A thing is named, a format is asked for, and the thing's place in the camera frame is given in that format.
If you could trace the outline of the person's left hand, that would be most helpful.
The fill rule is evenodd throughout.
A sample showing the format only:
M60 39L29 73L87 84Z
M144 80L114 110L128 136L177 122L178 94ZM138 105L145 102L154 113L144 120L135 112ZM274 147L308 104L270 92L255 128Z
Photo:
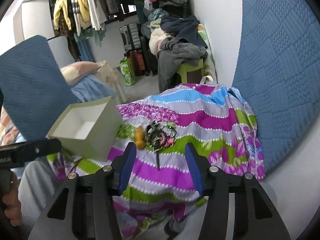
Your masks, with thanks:
M7 206L4 214L12 226L20 226L22 222L21 202L18 199L18 179L14 172L11 172L10 192L2 197L3 203Z

